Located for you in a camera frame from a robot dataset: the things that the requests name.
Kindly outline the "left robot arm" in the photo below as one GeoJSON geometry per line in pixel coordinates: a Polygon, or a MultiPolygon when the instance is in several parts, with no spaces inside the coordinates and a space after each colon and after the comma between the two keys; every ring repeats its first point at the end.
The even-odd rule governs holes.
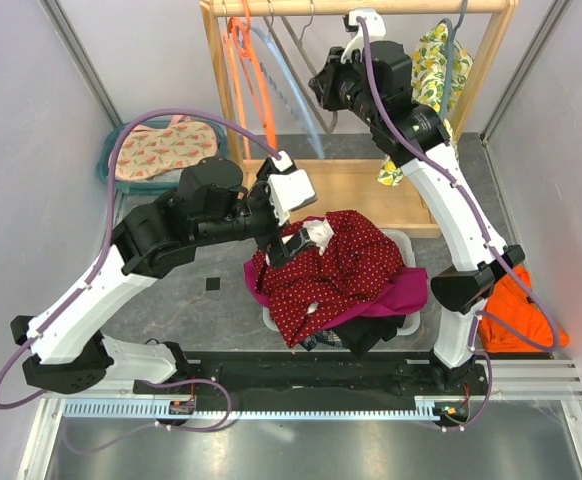
{"type": "Polygon", "coordinates": [[[197,249],[252,239],[266,263],[281,267],[312,247],[305,230],[284,235],[290,214],[314,203],[307,172],[289,157],[269,158],[251,188],[232,161],[209,157],[185,168],[177,187],[133,208],[112,230],[107,258],[49,310],[19,316],[14,340],[30,349],[22,365],[28,385],[71,395],[102,380],[159,384],[179,393],[190,369],[174,342],[134,344],[102,333],[129,300],[194,261],[197,249]]]}

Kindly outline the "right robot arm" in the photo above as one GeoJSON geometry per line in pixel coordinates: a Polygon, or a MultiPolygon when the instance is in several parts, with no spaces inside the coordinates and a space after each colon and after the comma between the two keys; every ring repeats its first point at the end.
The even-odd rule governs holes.
{"type": "Polygon", "coordinates": [[[309,86],[323,109],[348,110],[369,127],[440,227],[452,264],[430,281],[441,319],[428,377],[436,391],[448,394],[464,383],[473,362],[475,313],[524,252],[506,243],[477,204],[442,120],[413,98],[411,71],[411,58],[396,42],[374,41],[350,57],[335,46],[309,86]]]}

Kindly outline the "orange plastic hanger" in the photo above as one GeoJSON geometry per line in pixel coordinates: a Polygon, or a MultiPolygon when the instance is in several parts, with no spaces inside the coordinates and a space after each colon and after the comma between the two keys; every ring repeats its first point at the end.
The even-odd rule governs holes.
{"type": "Polygon", "coordinates": [[[240,126],[245,129],[247,127],[246,113],[244,110],[244,102],[242,96],[242,86],[240,82],[240,74],[237,67],[236,49],[233,43],[233,37],[230,30],[229,22],[225,22],[224,44],[227,51],[227,58],[229,64],[230,78],[235,94],[235,106],[237,107],[237,115],[240,126]]]}

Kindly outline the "light blue hanger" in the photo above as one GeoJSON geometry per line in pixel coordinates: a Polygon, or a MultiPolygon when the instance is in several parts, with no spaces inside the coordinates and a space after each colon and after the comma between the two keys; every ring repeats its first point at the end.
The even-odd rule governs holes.
{"type": "Polygon", "coordinates": [[[267,85],[282,103],[286,112],[300,127],[302,133],[319,160],[326,158],[321,130],[326,126],[317,112],[317,106],[309,98],[307,88],[300,83],[300,76],[292,65],[288,54],[282,47],[279,36],[273,27],[274,17],[270,14],[263,18],[263,26],[252,26],[251,32],[267,49],[272,62],[266,65],[259,60],[267,85]]]}

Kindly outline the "slate blue hanger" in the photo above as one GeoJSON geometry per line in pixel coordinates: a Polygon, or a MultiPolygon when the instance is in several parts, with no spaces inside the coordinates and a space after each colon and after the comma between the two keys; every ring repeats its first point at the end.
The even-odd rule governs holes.
{"type": "Polygon", "coordinates": [[[444,120],[447,116],[449,110],[449,100],[451,94],[451,83],[452,83],[452,72],[454,66],[455,57],[455,37],[457,31],[460,29],[464,22],[465,15],[468,9],[468,0],[461,1],[461,8],[459,17],[456,23],[453,23],[450,18],[445,17],[440,20],[440,24],[444,25],[447,30],[447,39],[445,43],[444,56],[446,59],[446,70],[444,76],[443,92],[441,99],[441,106],[439,111],[439,116],[444,120]]]}

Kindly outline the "navy plaid skirt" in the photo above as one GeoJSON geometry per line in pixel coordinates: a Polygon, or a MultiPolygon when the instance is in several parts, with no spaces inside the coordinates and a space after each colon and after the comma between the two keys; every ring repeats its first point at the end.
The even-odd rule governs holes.
{"type": "Polygon", "coordinates": [[[317,331],[303,339],[299,345],[306,351],[312,351],[319,346],[337,349],[346,348],[345,342],[333,330],[317,331]]]}

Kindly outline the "red polka dot skirt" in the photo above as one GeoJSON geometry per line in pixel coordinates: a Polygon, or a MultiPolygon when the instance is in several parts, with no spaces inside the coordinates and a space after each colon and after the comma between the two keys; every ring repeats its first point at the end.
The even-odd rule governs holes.
{"type": "Polygon", "coordinates": [[[312,247],[279,268],[258,251],[244,264],[247,287],[289,348],[375,300],[404,266],[396,243],[359,212],[329,212],[325,220],[333,235],[324,251],[312,247]]]}

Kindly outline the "magenta skirt grey lining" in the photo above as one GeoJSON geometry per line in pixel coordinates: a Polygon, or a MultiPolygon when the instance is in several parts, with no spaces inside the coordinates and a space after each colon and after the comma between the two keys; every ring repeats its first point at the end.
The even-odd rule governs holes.
{"type": "MultiPolygon", "coordinates": [[[[264,324],[273,331],[277,325],[269,315],[269,298],[256,290],[256,269],[251,260],[244,265],[244,279],[249,292],[263,307],[264,324]]],[[[356,317],[380,318],[393,315],[410,315],[422,310],[428,301],[428,276],[425,268],[402,267],[382,289],[375,300],[358,303],[351,309],[333,317],[320,330],[331,329],[356,317]]]]}

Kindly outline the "lemon print garment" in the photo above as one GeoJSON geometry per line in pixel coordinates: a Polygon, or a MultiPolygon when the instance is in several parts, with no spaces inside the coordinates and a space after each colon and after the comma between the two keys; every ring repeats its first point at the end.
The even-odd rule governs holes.
{"type": "MultiPolygon", "coordinates": [[[[446,59],[444,56],[446,39],[446,27],[439,22],[436,27],[420,38],[412,56],[412,98],[420,104],[431,107],[438,115],[446,70],[446,59]]],[[[447,117],[459,101],[473,63],[473,57],[455,37],[455,57],[449,110],[446,118],[442,122],[450,136],[450,142],[456,158],[459,158],[457,140],[453,127],[447,117]]]]}

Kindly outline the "black pleated skirt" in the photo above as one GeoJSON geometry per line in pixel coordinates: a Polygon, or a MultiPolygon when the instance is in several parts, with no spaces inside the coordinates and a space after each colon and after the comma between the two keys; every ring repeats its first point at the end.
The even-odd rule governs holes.
{"type": "Polygon", "coordinates": [[[397,336],[405,323],[405,315],[385,317],[355,317],[333,328],[343,346],[355,358],[367,354],[378,342],[388,342],[397,336]]]}

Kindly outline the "grey hanger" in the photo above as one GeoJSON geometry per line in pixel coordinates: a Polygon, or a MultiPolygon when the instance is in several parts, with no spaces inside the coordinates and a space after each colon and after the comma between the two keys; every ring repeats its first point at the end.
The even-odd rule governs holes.
{"type": "Polygon", "coordinates": [[[313,24],[314,18],[315,18],[315,3],[313,1],[310,1],[309,4],[310,4],[309,20],[302,27],[302,30],[300,31],[300,33],[297,33],[294,30],[294,28],[291,26],[290,21],[287,19],[286,16],[277,15],[275,13],[274,5],[271,1],[267,2],[269,16],[265,16],[263,18],[263,20],[267,26],[269,34],[271,35],[271,37],[274,41],[274,44],[279,49],[283,59],[287,62],[287,65],[289,66],[289,69],[290,69],[291,76],[295,80],[295,82],[298,84],[300,92],[301,92],[301,94],[302,94],[302,96],[303,96],[303,98],[308,106],[308,109],[312,112],[314,118],[317,120],[317,122],[320,125],[323,132],[325,134],[332,134],[335,131],[337,124],[338,124],[338,113],[333,113],[331,116],[331,120],[329,122],[327,122],[325,120],[325,118],[320,113],[320,110],[318,109],[318,107],[317,107],[317,105],[312,97],[312,94],[307,90],[306,85],[302,82],[297,70],[295,69],[291,60],[289,59],[287,52],[286,52],[285,48],[282,46],[280,38],[277,35],[275,28],[274,28],[275,19],[280,18],[283,26],[285,27],[285,29],[287,31],[287,34],[289,35],[293,45],[295,46],[300,57],[302,58],[306,68],[308,69],[308,71],[312,75],[316,75],[317,69],[316,69],[313,61],[310,59],[309,54],[307,53],[307,50],[305,49],[305,46],[304,46],[304,36],[305,36],[306,30],[313,24]]]}

